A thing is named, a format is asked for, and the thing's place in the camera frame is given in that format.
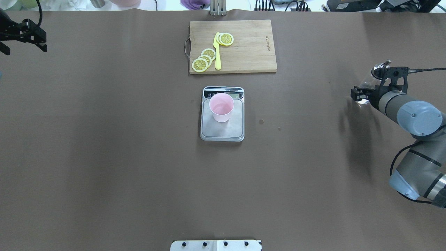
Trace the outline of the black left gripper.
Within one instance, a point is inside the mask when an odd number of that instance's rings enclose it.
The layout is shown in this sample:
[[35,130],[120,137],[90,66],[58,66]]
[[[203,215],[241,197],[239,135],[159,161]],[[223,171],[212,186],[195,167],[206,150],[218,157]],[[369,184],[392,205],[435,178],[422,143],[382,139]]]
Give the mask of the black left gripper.
[[47,52],[47,33],[40,25],[43,18],[42,11],[39,12],[39,22],[35,23],[31,19],[24,19],[21,23],[13,21],[5,10],[0,11],[0,51],[5,55],[10,55],[10,48],[4,41],[19,41],[37,46],[43,52]]

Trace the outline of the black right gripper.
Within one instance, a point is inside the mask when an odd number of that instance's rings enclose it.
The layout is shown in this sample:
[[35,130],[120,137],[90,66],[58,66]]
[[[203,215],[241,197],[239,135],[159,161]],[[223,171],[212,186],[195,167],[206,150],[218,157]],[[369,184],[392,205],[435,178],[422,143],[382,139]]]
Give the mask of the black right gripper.
[[384,112],[386,104],[384,102],[381,102],[380,108],[380,101],[386,93],[387,86],[376,85],[374,89],[354,86],[351,89],[351,98],[359,104],[370,104],[372,107],[376,108],[380,112]]

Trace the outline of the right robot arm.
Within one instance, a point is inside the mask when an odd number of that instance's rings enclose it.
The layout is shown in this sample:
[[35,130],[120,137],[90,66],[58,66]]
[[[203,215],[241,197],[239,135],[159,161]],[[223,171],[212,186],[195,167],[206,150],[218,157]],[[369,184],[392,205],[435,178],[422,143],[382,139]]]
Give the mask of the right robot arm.
[[353,87],[351,98],[363,99],[411,134],[414,143],[401,149],[389,170],[389,185],[404,198],[445,208],[445,113],[403,90]]

